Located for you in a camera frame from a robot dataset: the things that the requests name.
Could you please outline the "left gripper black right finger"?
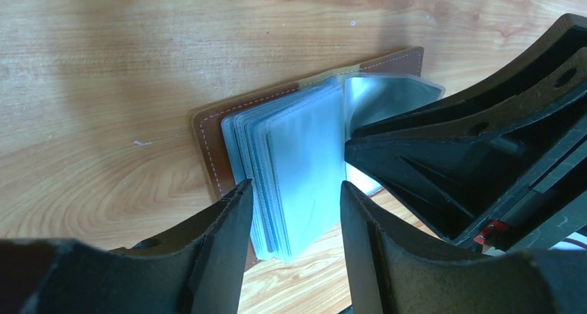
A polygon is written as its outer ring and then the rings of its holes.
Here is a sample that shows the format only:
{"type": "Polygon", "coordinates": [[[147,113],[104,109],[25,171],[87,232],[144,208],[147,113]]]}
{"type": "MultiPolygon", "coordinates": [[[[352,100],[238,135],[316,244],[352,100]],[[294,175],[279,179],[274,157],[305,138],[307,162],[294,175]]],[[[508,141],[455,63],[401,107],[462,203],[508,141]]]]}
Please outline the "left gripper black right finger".
{"type": "Polygon", "coordinates": [[[585,313],[584,251],[497,257],[452,246],[341,185],[341,229],[355,313],[585,313]]]}

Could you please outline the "brown leather card holder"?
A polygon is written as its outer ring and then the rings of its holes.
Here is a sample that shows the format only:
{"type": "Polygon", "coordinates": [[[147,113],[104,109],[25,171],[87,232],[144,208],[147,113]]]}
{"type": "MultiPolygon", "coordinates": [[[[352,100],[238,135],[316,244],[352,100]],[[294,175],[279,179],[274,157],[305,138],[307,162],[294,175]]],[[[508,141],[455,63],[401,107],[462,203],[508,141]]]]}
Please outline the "brown leather card holder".
{"type": "Polygon", "coordinates": [[[192,131],[215,196],[249,179],[253,220],[245,269],[293,261],[340,220],[340,186],[373,178],[347,164],[353,130],[439,100],[423,80],[421,46],[242,94],[197,110],[192,131]]]}

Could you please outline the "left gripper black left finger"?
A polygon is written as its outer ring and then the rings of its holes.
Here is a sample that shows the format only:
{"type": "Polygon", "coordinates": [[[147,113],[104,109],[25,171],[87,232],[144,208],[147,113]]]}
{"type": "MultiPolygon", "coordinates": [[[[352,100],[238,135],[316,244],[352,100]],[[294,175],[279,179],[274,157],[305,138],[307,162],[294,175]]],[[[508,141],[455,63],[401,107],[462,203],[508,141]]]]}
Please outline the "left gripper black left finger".
{"type": "Polygon", "coordinates": [[[245,180],[132,248],[2,239],[2,313],[236,313],[253,213],[245,180]]]}

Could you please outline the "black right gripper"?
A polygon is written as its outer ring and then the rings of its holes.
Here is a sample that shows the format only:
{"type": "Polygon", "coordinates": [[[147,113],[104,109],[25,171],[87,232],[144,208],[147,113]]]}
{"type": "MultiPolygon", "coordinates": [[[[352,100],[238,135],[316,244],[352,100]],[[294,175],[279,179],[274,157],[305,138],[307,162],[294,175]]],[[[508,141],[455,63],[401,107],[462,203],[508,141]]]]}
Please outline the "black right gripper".
{"type": "Polygon", "coordinates": [[[586,224],[586,89],[529,88],[585,46],[564,14],[479,83],[355,129],[345,158],[453,245],[552,248],[586,224]]]}

